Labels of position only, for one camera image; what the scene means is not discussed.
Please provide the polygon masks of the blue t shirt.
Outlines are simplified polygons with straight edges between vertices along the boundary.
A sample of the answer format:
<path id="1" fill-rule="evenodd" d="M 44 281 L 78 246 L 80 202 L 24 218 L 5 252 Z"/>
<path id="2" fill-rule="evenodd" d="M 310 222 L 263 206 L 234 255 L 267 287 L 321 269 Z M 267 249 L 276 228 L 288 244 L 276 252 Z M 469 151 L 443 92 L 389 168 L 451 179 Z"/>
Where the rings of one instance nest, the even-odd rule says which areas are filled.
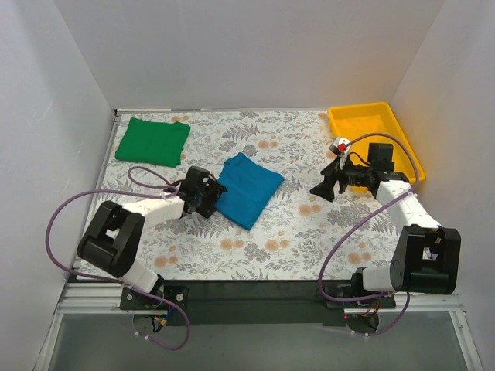
<path id="1" fill-rule="evenodd" d="M 231 222 L 250 230 L 284 178 L 239 152 L 225 161 L 218 182 L 227 192 L 216 202 L 216 209 Z"/>

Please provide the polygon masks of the yellow plastic tray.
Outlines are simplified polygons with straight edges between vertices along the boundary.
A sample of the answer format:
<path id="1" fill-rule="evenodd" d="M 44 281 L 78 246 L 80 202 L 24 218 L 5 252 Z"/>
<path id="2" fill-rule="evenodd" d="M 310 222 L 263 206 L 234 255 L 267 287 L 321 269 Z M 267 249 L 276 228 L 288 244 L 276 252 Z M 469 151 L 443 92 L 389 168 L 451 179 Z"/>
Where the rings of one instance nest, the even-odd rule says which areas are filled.
<path id="1" fill-rule="evenodd" d="M 373 134 L 372 137 L 352 145 L 352 151 L 362 158 L 367 157 L 368 146 L 371 142 L 392 144 L 394 146 L 392 158 L 394 169 L 404 173 L 412 184 L 416 181 L 425 181 L 425 171 L 388 103 L 376 102 L 331 107 L 328 109 L 328 115 L 329 127 L 335 137 L 344 137 L 352 141 L 365 134 Z M 395 141 L 380 134 L 389 134 L 401 142 L 414 159 L 417 168 L 413 169 L 406 151 L 403 151 Z"/>

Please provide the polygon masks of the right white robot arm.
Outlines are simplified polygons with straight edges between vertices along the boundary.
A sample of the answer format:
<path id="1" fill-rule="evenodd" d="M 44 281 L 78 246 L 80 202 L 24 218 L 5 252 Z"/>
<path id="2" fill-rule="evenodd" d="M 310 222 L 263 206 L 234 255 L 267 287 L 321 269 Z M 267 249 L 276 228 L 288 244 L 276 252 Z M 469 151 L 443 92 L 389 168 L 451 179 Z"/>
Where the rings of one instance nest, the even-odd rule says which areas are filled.
<path id="1" fill-rule="evenodd" d="M 381 204 L 370 217 L 387 212 L 399 234 L 398 244 L 389 263 L 359 268 L 341 294 L 328 293 L 329 285 L 319 276 L 320 295 L 364 308 L 395 292 L 452 294 L 459 267 L 459 231 L 442 226 L 428 214 L 407 176 L 395 171 L 391 144 L 371 143 L 362 165 L 350 160 L 351 145 L 341 137 L 331 144 L 336 158 L 322 170 L 323 181 L 310 192 L 332 202 L 347 186 L 364 187 Z"/>

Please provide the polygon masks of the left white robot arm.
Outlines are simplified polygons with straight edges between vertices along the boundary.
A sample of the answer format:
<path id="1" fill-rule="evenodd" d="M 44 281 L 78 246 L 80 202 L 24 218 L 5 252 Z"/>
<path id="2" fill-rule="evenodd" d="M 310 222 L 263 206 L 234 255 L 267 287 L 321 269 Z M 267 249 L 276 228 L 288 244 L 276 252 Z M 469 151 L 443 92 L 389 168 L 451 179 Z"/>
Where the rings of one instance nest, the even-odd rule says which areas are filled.
<path id="1" fill-rule="evenodd" d="M 136 287 L 138 300 L 149 309 L 164 298 L 178 302 L 183 289 L 167 289 L 164 279 L 138 259 L 142 233 L 170 220 L 198 213 L 209 218 L 215 204 L 227 192 L 212 173 L 192 166 L 184 179 L 158 185 L 160 195 L 134 203 L 104 201 L 98 207 L 77 248 L 77 256 L 113 278 Z"/>

